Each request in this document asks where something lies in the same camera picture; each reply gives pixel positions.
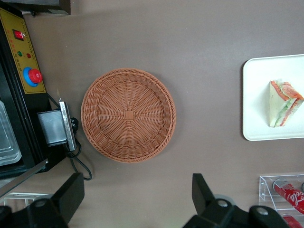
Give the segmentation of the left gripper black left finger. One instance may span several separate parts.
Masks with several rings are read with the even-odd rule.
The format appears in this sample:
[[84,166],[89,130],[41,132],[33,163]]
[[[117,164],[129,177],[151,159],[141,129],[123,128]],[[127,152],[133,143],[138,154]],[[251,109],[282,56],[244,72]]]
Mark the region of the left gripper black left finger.
[[24,209],[0,207],[2,228],[67,228],[85,196],[82,173],[73,173],[52,195],[39,197]]

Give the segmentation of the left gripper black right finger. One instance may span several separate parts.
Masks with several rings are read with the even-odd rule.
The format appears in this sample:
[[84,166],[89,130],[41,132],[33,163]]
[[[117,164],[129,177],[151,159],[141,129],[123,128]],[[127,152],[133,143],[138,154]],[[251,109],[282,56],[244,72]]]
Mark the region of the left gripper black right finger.
[[254,205],[244,211],[229,200],[216,198],[200,173],[192,175],[192,201],[197,214],[185,228],[287,228],[272,208]]

